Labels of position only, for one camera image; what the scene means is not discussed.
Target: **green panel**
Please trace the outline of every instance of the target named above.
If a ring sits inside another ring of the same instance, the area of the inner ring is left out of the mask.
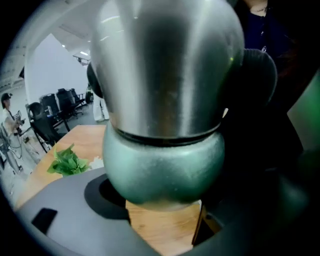
[[[298,101],[288,111],[288,116],[299,135],[304,150],[320,148],[320,71]]]

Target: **gray floor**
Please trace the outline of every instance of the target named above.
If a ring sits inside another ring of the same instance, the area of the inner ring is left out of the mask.
[[[77,125],[106,125],[108,122],[107,120],[100,122],[95,121],[93,115],[93,104],[84,106],[78,111],[82,112],[83,114],[78,114],[78,118],[73,116],[67,122],[70,130],[72,130],[72,128],[76,127]],[[68,132],[66,126],[63,123],[60,124],[57,128],[59,133],[66,134]]]
[[[72,117],[68,120],[67,124],[70,129],[77,125],[105,125],[108,122],[107,120],[101,122],[94,120],[92,104],[82,107],[79,111],[83,112],[83,114],[79,114],[78,118]],[[57,128],[59,133],[67,133],[67,129],[63,123]],[[32,129],[26,133],[26,136],[30,138],[30,142],[27,143],[26,147],[29,147],[29,150],[40,160],[46,152],[41,148]],[[0,173],[1,187],[11,206],[16,204],[20,194],[23,193],[26,180],[36,165],[27,154],[22,154],[22,157],[20,159],[16,158],[16,161],[18,165],[23,167],[22,173],[14,174],[8,161],[5,162],[4,171]]]

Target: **person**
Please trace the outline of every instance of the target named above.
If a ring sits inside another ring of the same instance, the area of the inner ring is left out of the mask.
[[[278,78],[270,102],[250,122],[244,124],[243,117],[238,117],[241,127],[228,127],[235,121],[229,109],[223,126],[225,163],[242,166],[249,161],[250,166],[244,168],[252,171],[276,168],[303,151],[287,112],[319,68],[318,42],[312,39],[317,31],[314,25],[318,8],[290,0],[239,0],[234,10],[243,29],[245,48],[268,53]]]
[[[109,119],[106,102],[103,98],[93,93],[93,118],[97,122]]]
[[[22,124],[21,118],[18,117],[16,120],[14,120],[13,115],[10,112],[10,95],[8,93],[4,93],[1,96],[1,104],[2,104],[2,123],[4,126],[4,129],[10,137],[12,133],[18,133],[17,129]]]
[[[23,161],[27,160],[29,172],[36,167],[37,163],[40,161],[38,157],[35,156],[33,152],[30,151],[29,147],[25,145],[25,143],[20,139],[18,129],[19,126],[23,124],[20,116],[14,119],[11,111],[10,111],[10,95],[8,93],[4,93],[1,96],[1,105],[2,105],[2,125],[7,135],[7,139],[9,141],[10,150],[15,153],[17,160],[23,157]]]

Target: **white wall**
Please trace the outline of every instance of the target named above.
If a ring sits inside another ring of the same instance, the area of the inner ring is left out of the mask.
[[[29,104],[61,88],[74,88],[77,94],[82,94],[88,86],[86,70],[52,34],[26,56],[24,81]]]
[[[20,86],[15,89],[6,90],[2,92],[1,95],[4,93],[12,94],[10,99],[10,112],[14,116],[16,113],[18,113],[18,111],[21,111],[22,119],[25,119],[25,123],[22,126],[22,130],[26,130],[27,128],[30,127],[30,123],[29,123],[29,118],[26,110],[26,104],[28,104],[28,101],[27,101],[25,86]],[[0,106],[0,109],[1,109],[0,120],[2,122],[3,121],[2,106]]]

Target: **dark clothing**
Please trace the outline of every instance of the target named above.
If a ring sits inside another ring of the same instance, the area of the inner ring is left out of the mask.
[[[247,10],[243,28],[246,49],[258,49],[267,52],[273,59],[278,73],[284,69],[283,54],[292,48],[293,43],[286,28],[276,20],[272,8],[261,17]]]
[[[245,47],[267,52],[275,62],[278,74],[284,69],[282,56],[293,43],[286,28],[278,22],[269,6],[266,16],[250,12],[244,3],[236,8],[240,18]],[[255,106],[247,113],[229,110],[222,121],[221,130],[225,138],[225,167],[232,169],[237,163],[239,169],[248,171],[265,170],[286,164],[303,150],[300,139],[291,124],[287,109],[283,108],[287,91],[278,86],[269,105],[259,112]]]

